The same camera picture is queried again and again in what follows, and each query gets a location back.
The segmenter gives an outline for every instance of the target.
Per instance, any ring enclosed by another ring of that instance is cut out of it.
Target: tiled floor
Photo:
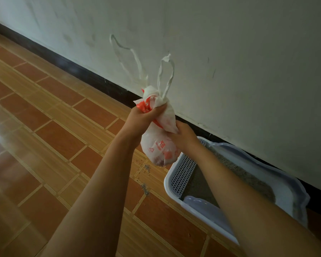
[[[0,256],[40,253],[129,112],[0,35]],[[135,150],[116,256],[244,256],[167,196],[170,167]]]

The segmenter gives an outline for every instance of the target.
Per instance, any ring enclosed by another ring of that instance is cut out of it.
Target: plastic bag
[[[123,49],[130,50],[134,58],[137,62],[137,67],[139,71],[139,82],[144,82],[146,88],[143,90],[144,95],[142,99],[138,99],[134,101],[137,107],[144,113],[150,112],[153,108],[159,107],[165,103],[167,103],[166,110],[157,117],[146,130],[146,132],[142,135],[141,138],[141,147],[145,155],[152,161],[152,163],[158,166],[165,166],[167,164],[171,164],[175,162],[180,155],[180,151],[174,144],[174,142],[167,136],[166,132],[178,133],[178,129],[176,126],[175,120],[175,111],[171,106],[169,99],[166,97],[168,90],[170,88],[172,79],[174,77],[174,62],[170,60],[170,54],[164,57],[160,62],[160,67],[158,71],[158,79],[157,79],[157,87],[158,89],[150,86],[148,83],[148,76],[144,73],[143,67],[140,63],[140,60],[133,49],[123,47],[118,43],[114,35],[111,35],[109,40],[111,45],[114,48],[115,54],[119,59],[120,64],[123,69],[126,71],[127,75],[131,78],[132,81],[135,81],[132,74],[128,71],[128,69],[124,66],[121,61],[120,52],[114,47],[113,39],[116,44]],[[162,62],[168,62],[172,66],[172,74],[166,85],[165,91],[162,93],[160,89],[161,84],[161,76],[163,74],[163,65]]]

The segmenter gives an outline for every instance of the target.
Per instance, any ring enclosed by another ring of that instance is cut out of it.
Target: right hand
[[[189,125],[180,121],[176,121],[176,125],[179,133],[175,134],[168,132],[167,135],[176,144],[180,151],[193,159],[196,150],[201,147],[202,144]]]

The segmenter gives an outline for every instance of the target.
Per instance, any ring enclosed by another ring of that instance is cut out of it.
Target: white litter box
[[[206,147],[213,148],[232,163],[269,185],[276,197],[275,204],[298,220],[303,226],[307,227],[306,206],[310,197],[297,178],[288,175],[278,168],[257,161],[243,150],[231,144],[213,143],[205,138],[198,138]],[[193,196],[186,196],[183,201],[180,200],[195,166],[196,163],[194,161],[181,153],[164,179],[165,191],[169,197],[179,203],[184,209],[233,242],[239,244],[227,218],[220,208]]]

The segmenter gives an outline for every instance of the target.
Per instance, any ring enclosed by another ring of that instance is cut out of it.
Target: white wall
[[[321,189],[321,0],[0,0],[0,23],[137,94],[109,34],[153,82],[170,51],[179,116]]]

